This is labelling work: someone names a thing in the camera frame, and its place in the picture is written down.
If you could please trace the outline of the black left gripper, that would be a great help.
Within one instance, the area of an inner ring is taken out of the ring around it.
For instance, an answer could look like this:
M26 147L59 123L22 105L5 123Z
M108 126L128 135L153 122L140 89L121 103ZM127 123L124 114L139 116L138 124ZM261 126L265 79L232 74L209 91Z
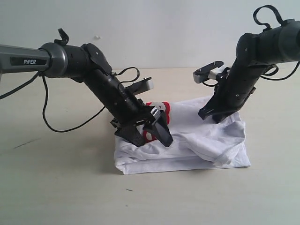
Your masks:
M165 147L172 144L165 112L137 99L116 76L93 70L89 73L89 89L114 117L111 124L117 128L116 136L137 147L143 146L146 141L136 127L145 125L143 131L155 136Z

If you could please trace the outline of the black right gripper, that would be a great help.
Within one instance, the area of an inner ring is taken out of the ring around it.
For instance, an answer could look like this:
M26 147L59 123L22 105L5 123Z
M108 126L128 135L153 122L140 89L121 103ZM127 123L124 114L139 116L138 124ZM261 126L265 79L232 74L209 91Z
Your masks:
M227 78L222 81L212 99L199 110L202 120L212 116L220 123L244 105L255 83L258 81L258 67L244 66L236 60Z

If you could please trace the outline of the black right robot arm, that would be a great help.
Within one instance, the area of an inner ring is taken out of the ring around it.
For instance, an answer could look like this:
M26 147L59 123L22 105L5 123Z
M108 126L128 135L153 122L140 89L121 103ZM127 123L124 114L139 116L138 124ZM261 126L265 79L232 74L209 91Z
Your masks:
M216 80L214 94L198 115L205 120L211 116L216 123L242 108L255 91L258 79L279 63L300 60L300 22L285 20L277 28L260 34L245 33L239 38L236 59L231 67L220 73L213 69L223 66L222 61L208 64L193 74L196 83Z

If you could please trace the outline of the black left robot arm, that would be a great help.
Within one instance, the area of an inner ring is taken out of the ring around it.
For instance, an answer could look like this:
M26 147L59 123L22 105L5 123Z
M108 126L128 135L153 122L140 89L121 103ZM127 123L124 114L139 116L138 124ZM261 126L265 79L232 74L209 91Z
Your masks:
M84 83L113 115L115 135L139 147L146 143L138 126L169 147L173 138L166 114L146 105L137 94L151 89L150 79L135 78L124 86L118 80L104 54L93 44L67 45L61 40L46 43L39 49L2 45L0 72L35 72L43 78L70 78Z

